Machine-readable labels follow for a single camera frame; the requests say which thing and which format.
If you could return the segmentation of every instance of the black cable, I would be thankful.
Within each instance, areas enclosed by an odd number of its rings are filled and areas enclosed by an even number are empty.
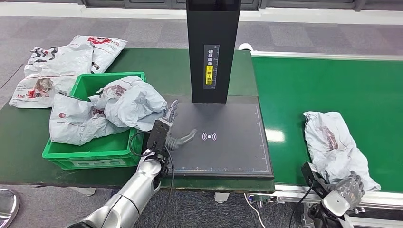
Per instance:
[[[136,134],[134,134],[132,137],[130,137],[130,140],[129,140],[129,149],[130,149],[130,151],[131,151],[134,155],[139,156],[139,157],[148,156],[149,154],[151,154],[151,153],[153,152],[153,150],[151,150],[149,153],[145,153],[145,154],[138,154],[138,153],[134,152],[134,149],[133,149],[133,146],[132,146],[132,145],[133,145],[133,139],[134,139],[136,136],[138,136],[138,135],[140,135],[140,134],[144,134],[144,133],[150,134],[150,132],[138,131]]]
[[[160,226],[160,224],[161,224],[161,222],[162,222],[162,220],[163,220],[163,217],[164,217],[164,215],[165,215],[165,211],[166,211],[166,209],[167,209],[167,207],[168,207],[169,199],[171,198],[171,195],[172,195],[173,179],[174,179],[174,174],[175,174],[175,171],[174,171],[174,170],[175,170],[175,167],[174,167],[174,165],[173,165],[173,160],[172,160],[171,152],[169,151],[168,147],[166,147],[166,146],[165,146],[165,149],[166,149],[166,151],[168,152],[169,159],[171,160],[172,179],[171,179],[171,186],[170,186],[170,188],[169,188],[168,198],[166,199],[166,203],[165,203],[163,212],[162,212],[162,214],[161,214],[160,221],[158,222],[157,228],[159,228],[159,226]]]
[[[302,203],[302,201],[304,201],[304,199],[308,196],[308,194],[311,192],[313,186],[314,186],[314,184],[312,183],[311,187],[309,187],[308,191],[305,193],[305,195],[301,198],[301,200],[295,205],[294,209],[292,210],[291,217],[290,217],[290,223],[288,225],[288,228],[291,228],[292,216],[294,215],[295,210],[297,209],[298,205],[300,203]]]

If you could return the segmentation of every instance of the table leg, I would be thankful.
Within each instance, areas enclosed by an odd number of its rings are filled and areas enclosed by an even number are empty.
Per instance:
[[[304,228],[314,228],[314,221],[309,217],[308,212],[309,212],[309,207],[311,204],[309,203],[303,203],[304,205],[304,213],[301,215],[301,220],[302,220],[302,227]]]
[[[68,188],[74,191],[78,191],[79,193],[84,194],[86,196],[94,195],[96,190],[96,188],[79,188],[79,187],[68,187]]]
[[[226,201],[228,200],[228,196],[230,196],[229,193],[219,193],[219,192],[216,192],[216,193],[214,194],[214,201],[217,202],[217,203],[226,202]]]

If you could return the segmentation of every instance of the label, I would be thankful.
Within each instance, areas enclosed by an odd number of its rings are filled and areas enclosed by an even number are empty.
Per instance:
[[[217,44],[204,45],[204,80],[203,89],[215,89],[217,82],[217,67],[220,46]]]
[[[213,83],[213,66],[206,66],[206,85],[211,85]]]

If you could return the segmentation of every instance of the black mat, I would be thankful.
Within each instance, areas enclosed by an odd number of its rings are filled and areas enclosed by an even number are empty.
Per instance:
[[[195,138],[172,154],[177,175],[273,178],[257,97],[230,96],[226,104],[179,100],[174,136],[197,129]]]

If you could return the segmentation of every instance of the black pillar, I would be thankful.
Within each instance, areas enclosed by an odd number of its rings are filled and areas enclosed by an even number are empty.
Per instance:
[[[186,0],[193,103],[226,103],[240,0]]]

